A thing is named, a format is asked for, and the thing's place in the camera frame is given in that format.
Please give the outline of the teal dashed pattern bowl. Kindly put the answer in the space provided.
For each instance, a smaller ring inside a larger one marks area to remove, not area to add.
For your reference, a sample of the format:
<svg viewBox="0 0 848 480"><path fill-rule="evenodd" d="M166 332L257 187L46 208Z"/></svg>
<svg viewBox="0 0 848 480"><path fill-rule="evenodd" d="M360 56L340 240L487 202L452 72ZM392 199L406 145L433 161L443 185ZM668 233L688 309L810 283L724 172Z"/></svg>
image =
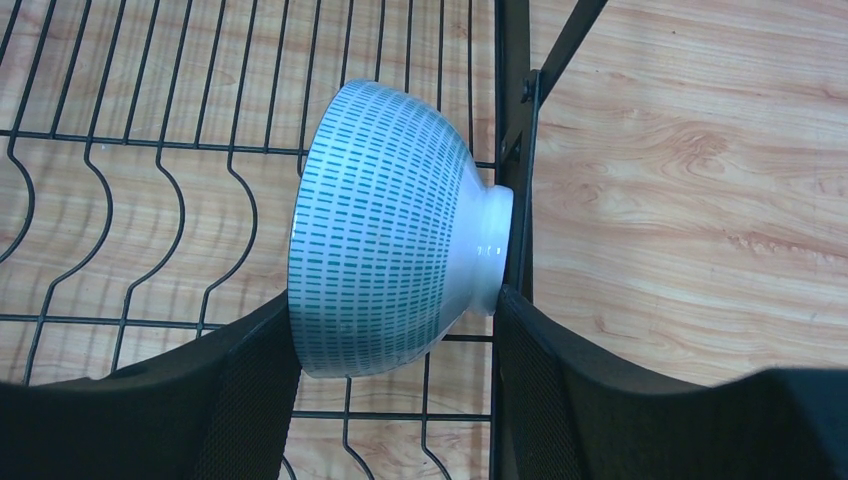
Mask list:
<svg viewBox="0 0 848 480"><path fill-rule="evenodd" d="M434 107L346 83L315 132L293 212L288 304L314 378L382 374L429 353L465 313L495 312L513 191L486 185Z"/></svg>

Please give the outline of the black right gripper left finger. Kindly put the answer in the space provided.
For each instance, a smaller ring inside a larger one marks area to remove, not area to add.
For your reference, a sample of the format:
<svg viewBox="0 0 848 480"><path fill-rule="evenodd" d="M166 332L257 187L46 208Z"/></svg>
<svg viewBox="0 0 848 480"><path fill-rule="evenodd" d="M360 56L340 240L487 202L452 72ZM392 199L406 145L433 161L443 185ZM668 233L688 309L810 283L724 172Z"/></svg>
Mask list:
<svg viewBox="0 0 848 480"><path fill-rule="evenodd" d="M301 366L288 302L101 378L1 387L5 479L275 479Z"/></svg>

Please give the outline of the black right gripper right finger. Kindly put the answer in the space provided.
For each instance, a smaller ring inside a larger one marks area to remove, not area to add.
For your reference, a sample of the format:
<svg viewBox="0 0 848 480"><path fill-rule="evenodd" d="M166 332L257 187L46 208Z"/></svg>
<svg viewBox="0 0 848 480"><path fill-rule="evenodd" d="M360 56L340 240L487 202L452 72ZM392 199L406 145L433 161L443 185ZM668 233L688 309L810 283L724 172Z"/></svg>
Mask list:
<svg viewBox="0 0 848 480"><path fill-rule="evenodd" d="M643 368L515 289L497 304L506 479L843 479L847 373L771 368L714 387Z"/></svg>

